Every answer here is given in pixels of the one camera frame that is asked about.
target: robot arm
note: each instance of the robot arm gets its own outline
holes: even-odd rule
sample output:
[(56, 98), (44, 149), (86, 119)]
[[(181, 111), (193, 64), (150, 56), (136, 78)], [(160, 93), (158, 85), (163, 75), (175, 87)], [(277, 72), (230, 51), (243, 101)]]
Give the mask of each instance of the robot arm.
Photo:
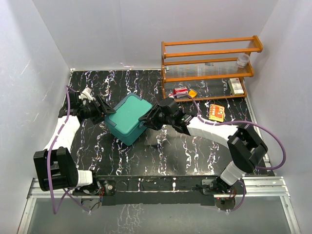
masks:
[(78, 170), (70, 155), (73, 139), (80, 124), (85, 119), (90, 119), (93, 124), (104, 121), (107, 114), (116, 111), (110, 108), (100, 96), (91, 96), (91, 89), (86, 88), (82, 92), (70, 93), (70, 115), (67, 118), (67, 100), (61, 108), (58, 116), (56, 130), (50, 142), (44, 147), (43, 151), (38, 151), (34, 155), (34, 162), (40, 188), (43, 191), (49, 190), (47, 174), (47, 155), (56, 136), (51, 149), (51, 175), (53, 189), (74, 188), (88, 186), (89, 189), (97, 189), (98, 183), (94, 173), (89, 170)]
[(268, 151), (253, 126), (249, 124), (210, 125), (214, 122), (202, 118), (200, 120), (191, 114), (184, 113), (170, 97), (155, 104), (139, 120), (154, 130), (160, 130), (163, 124), (169, 124), (179, 133), (204, 137), (229, 148), (233, 160), (216, 181), (209, 185), (210, 190), (226, 193), (246, 173), (252, 173)]

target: aluminum frame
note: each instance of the aluminum frame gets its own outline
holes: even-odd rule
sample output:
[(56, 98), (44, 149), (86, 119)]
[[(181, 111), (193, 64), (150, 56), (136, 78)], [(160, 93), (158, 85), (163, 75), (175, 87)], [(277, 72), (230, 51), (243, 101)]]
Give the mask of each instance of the aluminum frame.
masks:
[[(72, 77), (72, 72), (76, 71), (75, 69), (71, 69), (70, 80)], [(245, 98), (248, 110), (253, 122), (257, 123), (254, 110), (252, 108), (251, 102), (248, 97)], [(256, 131), (261, 136), (261, 133), (258, 128)], [(264, 158), (264, 162), (267, 167), (270, 167), (270, 159), (266, 154)], [(281, 199), (281, 203), (284, 209), (284, 213), (291, 230), (292, 234), (301, 234), (297, 219), (295, 217), (293, 207), (290, 201), (290, 195), (288, 192), (288, 188), (286, 186), (285, 180), (282, 176), (247, 176), (244, 177), (244, 182), (246, 185), (246, 196), (257, 197), (257, 196), (279, 196)], [(61, 198), (63, 195), (63, 190), (54, 190), (55, 198)], [(25, 210), (19, 225), (18, 234), (27, 234), (28, 228), (30, 225), (30, 221), (33, 215), (33, 211), (35, 208), (37, 198), (48, 198), (50, 197), (49, 191), (42, 191), (39, 186), (39, 182), (37, 179), (33, 179), (31, 188), (28, 193), (27, 202), (25, 206)], [(98, 196), (75, 196), (75, 198), (98, 198)], [(214, 197), (228, 197), (228, 195), (214, 195)]]

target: red box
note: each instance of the red box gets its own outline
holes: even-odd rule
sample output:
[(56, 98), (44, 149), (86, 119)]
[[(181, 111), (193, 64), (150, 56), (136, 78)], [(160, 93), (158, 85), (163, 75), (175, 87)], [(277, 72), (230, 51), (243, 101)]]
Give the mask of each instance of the red box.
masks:
[(180, 87), (180, 88), (174, 88), (174, 95), (175, 94), (187, 94), (187, 88), (186, 87)]

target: wooden shelf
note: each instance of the wooden shelf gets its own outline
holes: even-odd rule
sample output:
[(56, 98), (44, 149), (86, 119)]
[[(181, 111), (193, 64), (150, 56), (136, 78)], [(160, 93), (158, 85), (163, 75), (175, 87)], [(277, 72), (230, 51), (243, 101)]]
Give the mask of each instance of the wooden shelf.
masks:
[[(161, 87), (162, 87), (162, 93), (163, 93), (163, 98), (168, 97), (169, 94), (173, 92), (174, 87), (180, 86), (186, 86), (189, 90), (194, 89), (197, 91), (197, 96), (194, 98), (195, 100), (201, 101), (201, 100), (212, 100), (212, 99), (223, 99), (223, 98), (245, 98), (247, 96), (247, 91), (244, 86), (243, 78), (240, 79), (240, 83), (243, 87), (244, 94), (242, 95), (231, 95), (231, 91), (228, 88), (227, 90), (224, 90), (223, 85), (224, 82), (228, 82), (227, 80), (205, 80), (204, 84), (205, 86), (208, 87), (209, 91), (209, 96), (207, 96), (207, 89), (206, 87), (204, 88), (199, 88), (202, 86), (203, 81), (202, 80), (192, 80), (192, 81), (183, 81), (183, 82), (167, 82), (163, 83), (161, 81)], [(186, 102), (186, 101), (192, 101), (191, 99), (187, 97), (181, 97), (181, 98), (176, 98), (176, 102)]]
[(179, 61), (164, 63), (164, 82), (183, 80), (225, 79), (254, 76), (250, 63), (244, 68), (236, 65), (237, 58)]
[[(212, 44), (209, 51), (197, 52), (179, 52), (167, 53), (168, 46), (183, 46), (195, 44)], [(250, 55), (251, 52), (261, 52), (263, 49), (262, 43), (258, 36), (249, 38), (232, 38), (232, 39), (214, 39), (214, 40), (195, 40), (195, 41), (180, 41), (180, 42), (162, 42), (161, 43), (161, 86), (163, 97), (166, 98), (173, 88), (187, 86), (193, 88), (197, 93), (196, 100), (211, 100), (219, 98), (245, 98), (247, 91), (244, 86), (244, 77), (252, 77), (254, 70), (250, 62), (244, 67), (239, 68), (235, 58), (214, 58), (203, 60), (188, 60), (188, 61), (166, 61), (168, 58), (192, 57), (192, 56), (207, 56), (207, 55), (223, 55), (231, 53), (245, 53)], [(239, 78), (244, 90), (243, 95), (232, 96), (229, 90), (220, 92), (220, 88), (214, 88), (215, 92), (207, 91), (198, 92), (202, 85), (212, 86), (219, 82), (220, 87), (224, 85), (226, 79)], [(177, 102), (191, 101), (188, 98), (175, 99)]]

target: wire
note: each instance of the wire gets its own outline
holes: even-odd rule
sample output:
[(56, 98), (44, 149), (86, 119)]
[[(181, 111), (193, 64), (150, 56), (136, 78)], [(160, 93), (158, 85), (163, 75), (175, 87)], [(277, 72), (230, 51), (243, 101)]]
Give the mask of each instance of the wire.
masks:
[(215, 125), (215, 126), (221, 126), (221, 125), (231, 125), (231, 124), (240, 124), (240, 123), (245, 123), (245, 124), (250, 124), (252, 126), (255, 126), (257, 128), (260, 128), (262, 129), (263, 131), (267, 132), (268, 134), (270, 134), (276, 141), (277, 143), (279, 144), (279, 146), (281, 147), (282, 149), (282, 153), (283, 153), (283, 159), (281, 161), (280, 164), (278, 164), (277, 166), (275, 167), (256, 167), (257, 169), (264, 169), (264, 170), (275, 170), (275, 169), (278, 169), (280, 167), (282, 167), (284, 165), (284, 163), (286, 162), (286, 150), (285, 150), (285, 147), (284, 145), (282, 144), (282, 142), (280, 141), (280, 139), (278, 139), (278, 137), (272, 133), (270, 130), (268, 130), (267, 128), (265, 127), (262, 127), (260, 126), (259, 124), (256, 124), (256, 123), (253, 123), (253, 122), (250, 122), (250, 121), (242, 121), (242, 120), (235, 120), (235, 121), (232, 121), (232, 122), (225, 122), (225, 123), (210, 123), (210, 122), (206, 122), (204, 119), (201, 118), (201, 114), (200, 114), (200, 109), (195, 101), (195, 99), (193, 97), (191, 97), (190, 95), (188, 94), (178, 94), (179, 96), (188, 96), (190, 99), (192, 99), (192, 101), (194, 102), (195, 104), (195, 107), (197, 108), (197, 117), (198, 119), (205, 123), (205, 124), (208, 124), (208, 125)]
[(240, 203), (238, 204), (238, 206), (234, 207), (234, 209), (232, 209), (230, 211), (236, 211), (243, 204), (243, 202), (245, 200), (246, 186), (242, 181), (239, 180), (238, 182), (243, 186), (243, 190), (244, 190), (243, 191), (243, 197), (242, 197)]
[[(66, 120), (64, 121), (64, 123), (61, 125), (61, 127), (59, 128), (58, 130), (58, 135), (61, 133), (63, 127), (65, 126), (65, 124), (67, 123), (68, 119), (69, 119), (69, 113), (70, 113), (70, 100), (69, 100), (69, 93), (68, 93), (68, 89), (72, 90), (75, 92), (74, 89), (68, 87), (68, 85), (65, 87), (65, 90), (66, 90), (66, 97), (67, 97), (67, 116), (66, 116)], [(52, 184), (52, 176), (51, 176), (51, 152), (52, 152), (52, 149), (53, 149), (53, 146), (55, 144), (55, 142), (57, 141), (58, 139), (58, 135), (56, 135), (52, 141), (52, 144), (49, 148), (49, 151), (48, 151), (48, 157), (47, 157), (47, 173), (48, 173), (48, 181), (49, 181), (49, 189), (50, 189), (50, 196), (51, 196), (51, 201), (52, 201), (52, 210), (53, 210), (53, 214), (57, 214), (57, 212), (59, 211), (59, 208), (60, 208), (60, 205), (62, 204), (64, 198), (66, 195), (68, 195), (75, 203), (77, 203), (82, 209), (84, 209), (85, 211), (87, 212), (91, 212), (90, 210), (88, 210), (87, 208), (85, 208), (84, 206), (82, 206), (76, 199), (74, 199), (70, 194), (69, 192), (72, 190), (72, 189), (69, 189), (69, 190), (64, 190), (64, 194), (62, 196), (62, 198), (60, 199), (60, 202), (58, 204), (58, 206), (56, 207), (56, 203), (55, 203), (55, 198), (54, 198), (54, 192), (53, 192), (53, 184)]]
[(68, 85), (66, 85), (66, 87), (67, 87), (70, 91), (77, 92), (75, 89), (69, 87)]
[(100, 202), (97, 202), (96, 204), (94, 204), (93, 207), (90, 209), (90, 211), (92, 211), (93, 208), (94, 208), (96, 205), (98, 205), (98, 204), (100, 204)]

